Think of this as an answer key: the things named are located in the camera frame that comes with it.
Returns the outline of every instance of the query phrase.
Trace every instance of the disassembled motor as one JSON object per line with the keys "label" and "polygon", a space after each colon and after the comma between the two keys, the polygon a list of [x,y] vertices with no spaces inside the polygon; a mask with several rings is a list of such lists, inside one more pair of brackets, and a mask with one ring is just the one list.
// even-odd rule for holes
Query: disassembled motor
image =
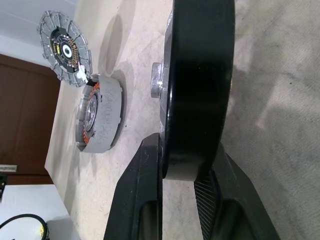
{"label": "disassembled motor", "polygon": [[122,88],[113,78],[92,74],[91,51],[75,23],[59,11],[44,12],[37,28],[43,57],[57,78],[84,87],[78,108],[75,141],[80,151],[109,150],[121,121]]}

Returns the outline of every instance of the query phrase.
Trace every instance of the metal hub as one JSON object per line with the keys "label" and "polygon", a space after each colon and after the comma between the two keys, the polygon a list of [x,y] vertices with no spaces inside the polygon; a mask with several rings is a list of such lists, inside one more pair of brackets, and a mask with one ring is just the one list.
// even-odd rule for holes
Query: metal hub
{"label": "metal hub", "polygon": [[163,68],[164,62],[154,62],[152,64],[152,72],[151,72],[151,97],[159,99],[162,91],[163,85]]}
{"label": "metal hub", "polygon": [[84,119],[84,129],[89,132],[95,123],[96,114],[98,108],[98,98],[97,95],[93,94],[89,103],[86,107],[85,119]]}

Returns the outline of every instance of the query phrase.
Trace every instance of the white table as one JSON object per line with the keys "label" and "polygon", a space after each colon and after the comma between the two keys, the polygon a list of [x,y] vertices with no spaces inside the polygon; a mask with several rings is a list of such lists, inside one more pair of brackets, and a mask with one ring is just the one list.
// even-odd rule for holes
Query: white table
{"label": "white table", "polygon": [[[82,240],[102,240],[116,183],[143,138],[159,130],[150,97],[171,0],[82,0],[75,22],[93,72],[118,79],[125,119],[104,154],[80,153],[82,89],[61,84],[45,167]],[[283,240],[320,238],[320,2],[238,0],[233,85],[222,137]],[[191,182],[164,181],[163,239],[201,239]]]}

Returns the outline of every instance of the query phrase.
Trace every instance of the black pulley wheel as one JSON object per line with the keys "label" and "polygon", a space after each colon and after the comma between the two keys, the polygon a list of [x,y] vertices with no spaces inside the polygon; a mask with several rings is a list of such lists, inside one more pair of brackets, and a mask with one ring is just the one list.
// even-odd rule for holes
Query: black pulley wheel
{"label": "black pulley wheel", "polygon": [[221,139],[233,69],[234,0],[174,0],[169,51],[164,177],[194,181]]}

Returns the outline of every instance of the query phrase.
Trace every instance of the textured black surface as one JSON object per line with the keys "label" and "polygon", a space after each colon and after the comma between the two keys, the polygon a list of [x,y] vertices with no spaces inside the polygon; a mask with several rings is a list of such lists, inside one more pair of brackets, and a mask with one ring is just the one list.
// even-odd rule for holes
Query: textured black surface
{"label": "textured black surface", "polygon": [[217,215],[218,192],[211,174],[194,182],[196,206],[198,210],[203,240],[210,240]]}

